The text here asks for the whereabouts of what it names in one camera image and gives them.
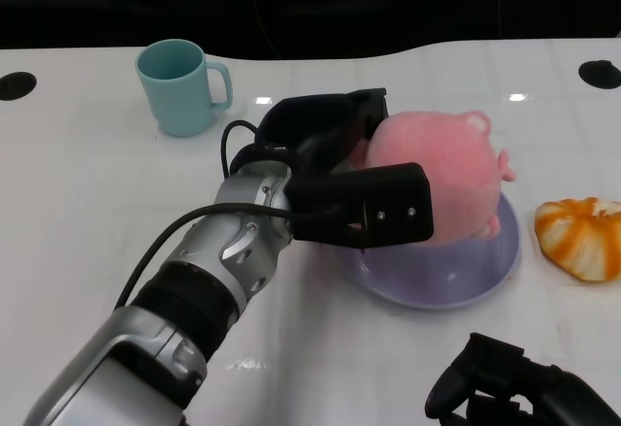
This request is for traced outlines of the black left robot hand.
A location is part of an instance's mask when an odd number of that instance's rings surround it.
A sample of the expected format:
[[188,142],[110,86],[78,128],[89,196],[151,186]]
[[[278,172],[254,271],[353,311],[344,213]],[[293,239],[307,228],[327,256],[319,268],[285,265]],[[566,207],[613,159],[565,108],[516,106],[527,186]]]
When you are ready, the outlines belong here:
[[424,242],[434,232],[429,181],[416,163],[346,168],[388,117],[386,91],[283,99],[264,116],[255,148],[284,162],[284,195],[299,241],[353,248]]

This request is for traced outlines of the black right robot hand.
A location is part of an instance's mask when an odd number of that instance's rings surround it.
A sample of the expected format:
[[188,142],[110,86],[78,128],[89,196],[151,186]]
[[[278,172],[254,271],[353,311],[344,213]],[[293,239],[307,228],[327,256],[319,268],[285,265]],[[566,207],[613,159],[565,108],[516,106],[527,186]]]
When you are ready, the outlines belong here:
[[620,425],[580,377],[478,333],[435,383],[425,414],[441,425]]

